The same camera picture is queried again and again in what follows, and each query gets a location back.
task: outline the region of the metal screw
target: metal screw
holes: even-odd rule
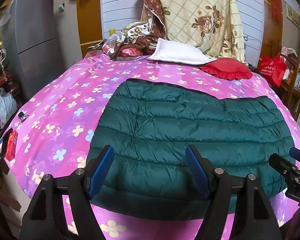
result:
[[[256,176],[254,175],[254,174],[249,174],[248,175],[248,179],[250,179],[250,180],[255,180],[256,179]]]
[[[46,175],[43,176],[43,179],[44,180],[49,180],[49,179],[51,179],[51,175],[50,174],[46,174]]]
[[[75,170],[75,174],[77,174],[77,175],[81,175],[83,173],[84,173],[84,169],[83,168],[79,168],[79,169]]]
[[[215,171],[215,173],[217,173],[219,175],[221,175],[223,173],[223,169],[221,169],[221,168],[215,168],[214,171]]]

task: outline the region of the red shopping bag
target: red shopping bag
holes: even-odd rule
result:
[[[263,56],[259,71],[263,77],[276,87],[280,87],[282,79],[284,77],[287,65],[279,58],[280,53],[271,59],[267,56]]]

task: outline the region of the purple bedsheet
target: purple bedsheet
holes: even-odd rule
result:
[[[300,149],[300,129],[288,109],[259,75],[249,80],[215,78],[189,65],[162,64],[143,57],[137,61],[113,62],[106,55],[88,57],[68,69],[22,107],[29,117],[18,117],[11,126],[18,132],[15,159],[8,164],[24,192],[32,197],[44,174],[67,176],[85,167],[93,132],[109,98],[127,78],[168,82],[206,92],[219,99],[271,98],[287,122]],[[69,198],[63,197],[68,228],[76,233]],[[281,226],[297,210],[297,202],[284,192],[271,199]],[[192,240],[202,220],[155,221],[117,214],[92,206],[106,239]],[[229,239],[234,214],[228,215],[223,240]]]

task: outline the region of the folded green puffer jacket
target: folded green puffer jacket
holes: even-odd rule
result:
[[[292,161],[294,141],[266,96],[219,100],[172,84],[129,79],[106,105],[87,161],[106,144],[115,158],[92,204],[145,219],[190,220],[202,219],[209,202],[186,164],[189,144],[231,175],[255,174],[271,198],[286,184],[268,165],[269,156],[278,153]],[[229,213],[235,204],[232,196]]]

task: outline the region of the red pillow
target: red pillow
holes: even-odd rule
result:
[[[234,58],[220,57],[200,68],[211,75],[227,80],[249,79],[252,77],[249,68]]]

